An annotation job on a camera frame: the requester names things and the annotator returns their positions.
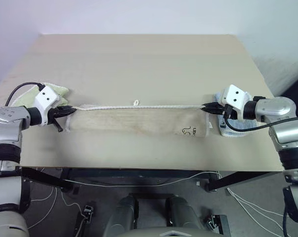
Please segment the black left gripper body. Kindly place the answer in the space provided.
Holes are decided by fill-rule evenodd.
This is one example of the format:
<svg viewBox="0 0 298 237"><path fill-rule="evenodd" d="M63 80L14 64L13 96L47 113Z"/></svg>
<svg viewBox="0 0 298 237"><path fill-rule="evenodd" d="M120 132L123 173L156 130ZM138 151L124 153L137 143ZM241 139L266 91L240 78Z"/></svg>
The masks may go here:
<svg viewBox="0 0 298 237"><path fill-rule="evenodd" d="M63 128L61 127L61 125L56 120L57 118L62 117L62 113L63 113L63 107L62 106L52 108L48 111L48 125L52 124L57 129L58 132L63 131Z"/></svg>

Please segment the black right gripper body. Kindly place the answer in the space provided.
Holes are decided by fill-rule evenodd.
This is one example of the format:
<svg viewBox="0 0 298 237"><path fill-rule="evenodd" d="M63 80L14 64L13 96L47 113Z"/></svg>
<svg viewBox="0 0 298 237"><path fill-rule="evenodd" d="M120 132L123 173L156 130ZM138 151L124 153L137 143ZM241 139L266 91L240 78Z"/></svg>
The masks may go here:
<svg viewBox="0 0 298 237"><path fill-rule="evenodd" d="M216 113L218 115L223 115L225 119L230 119L232 116L232 106L226 104L221 105L218 102L215 102Z"/></svg>

